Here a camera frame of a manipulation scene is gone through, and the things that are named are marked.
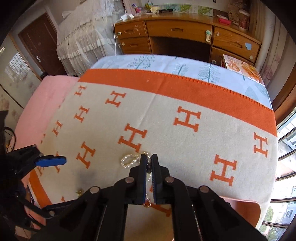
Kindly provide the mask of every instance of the wooden desk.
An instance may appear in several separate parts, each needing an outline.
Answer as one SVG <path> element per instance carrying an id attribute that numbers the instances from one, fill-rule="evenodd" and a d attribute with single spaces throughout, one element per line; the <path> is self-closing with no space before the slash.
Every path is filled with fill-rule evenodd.
<path id="1" fill-rule="evenodd" d="M 179 53 L 217 65 L 221 65 L 223 54 L 227 54 L 253 66 L 261 46 L 260 41 L 234 24 L 221 24 L 216 18 L 194 13 L 144 14 L 117 23 L 115 37 L 124 54 L 178 56 Z"/>

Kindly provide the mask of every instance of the desk drawer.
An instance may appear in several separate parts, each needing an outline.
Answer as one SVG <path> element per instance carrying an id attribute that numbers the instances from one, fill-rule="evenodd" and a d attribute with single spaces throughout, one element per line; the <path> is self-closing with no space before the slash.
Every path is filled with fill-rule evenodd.
<path id="1" fill-rule="evenodd" d="M 251 44 L 251 50 L 247 50 L 246 43 Z M 259 44 L 252 40 L 218 27 L 214 28 L 213 45 L 244 57 L 253 63 L 256 61 L 259 50 Z"/>
<path id="2" fill-rule="evenodd" d="M 147 37 L 122 39 L 120 42 L 124 54 L 151 53 Z"/>
<path id="3" fill-rule="evenodd" d="M 224 54 L 228 55 L 228 56 L 231 56 L 231 57 L 234 57 L 236 59 L 239 59 L 241 61 L 244 61 L 244 62 L 248 63 L 249 65 L 254 66 L 254 63 L 248 61 L 247 59 L 244 59 L 244 58 L 242 58 L 242 57 L 240 57 L 240 56 L 238 56 L 238 55 L 236 55 L 234 53 L 231 53 L 231 52 L 228 52 L 226 50 L 219 49 L 219 48 L 216 48 L 216 47 L 212 48 L 210 63 L 221 66 L 221 62 L 223 62 L 223 55 Z"/>
<path id="4" fill-rule="evenodd" d="M 115 25 L 115 35 L 119 39 L 148 36 L 143 21 Z"/>
<path id="5" fill-rule="evenodd" d="M 151 20 L 146 21 L 150 37 L 172 37 L 189 39 L 211 44 L 212 26 L 179 20 Z M 206 42 L 206 31 L 210 31 L 209 42 Z"/>

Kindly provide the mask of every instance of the screw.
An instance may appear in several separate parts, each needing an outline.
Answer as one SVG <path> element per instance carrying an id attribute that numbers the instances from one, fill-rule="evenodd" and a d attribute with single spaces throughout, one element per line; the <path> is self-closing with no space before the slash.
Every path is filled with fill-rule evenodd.
<path id="1" fill-rule="evenodd" d="M 134 182 L 134 178 L 133 177 L 127 177 L 126 178 L 126 183 L 133 183 Z"/>
<path id="2" fill-rule="evenodd" d="M 96 186 L 93 186 L 89 189 L 90 193 L 95 194 L 98 193 L 100 191 L 100 189 Z"/>
<path id="3" fill-rule="evenodd" d="M 203 193 L 208 193 L 209 192 L 209 188 L 207 186 L 201 186 L 200 187 L 200 191 Z"/>
<path id="4" fill-rule="evenodd" d="M 165 181 L 166 181 L 167 183 L 173 183 L 173 182 L 174 182 L 174 178 L 173 178 L 173 177 L 166 177 L 166 178 L 165 178 Z"/>

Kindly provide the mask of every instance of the desk top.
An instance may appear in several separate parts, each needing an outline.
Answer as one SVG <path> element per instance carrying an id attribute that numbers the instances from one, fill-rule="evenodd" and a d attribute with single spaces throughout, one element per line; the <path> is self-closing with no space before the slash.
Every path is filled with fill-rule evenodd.
<path id="1" fill-rule="evenodd" d="M 198 23 L 205 23 L 210 24 L 215 27 L 224 28 L 230 30 L 234 33 L 240 34 L 255 43 L 261 45 L 261 42 L 254 38 L 251 33 L 243 33 L 239 30 L 239 27 L 235 24 L 226 25 L 222 24 L 218 21 L 218 18 L 197 14 L 197 13 L 181 13 L 181 12 L 168 12 L 168 13 L 161 13 L 161 14 L 142 14 L 141 16 L 135 17 L 134 19 L 130 19 L 126 22 L 119 22 L 117 25 L 127 24 L 130 22 L 137 22 L 137 21 L 146 21 L 146 20 L 183 20 L 183 21 L 191 21 L 191 22 L 198 22 Z"/>

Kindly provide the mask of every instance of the orange stripe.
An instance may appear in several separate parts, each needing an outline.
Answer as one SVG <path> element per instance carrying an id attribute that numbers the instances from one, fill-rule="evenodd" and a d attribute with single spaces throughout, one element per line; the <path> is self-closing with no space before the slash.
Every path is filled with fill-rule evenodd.
<path id="1" fill-rule="evenodd" d="M 146 91 L 191 102 L 277 136 L 271 109 L 237 92 L 201 80 L 144 70 L 89 69 L 79 81 Z"/>
<path id="2" fill-rule="evenodd" d="M 35 197 L 40 207 L 44 208 L 47 205 L 51 205 L 52 202 L 50 201 L 45 190 L 43 189 L 40 180 L 37 176 L 37 173 L 34 169 L 30 172 L 29 182 L 31 184 L 31 188 L 35 194 Z"/>

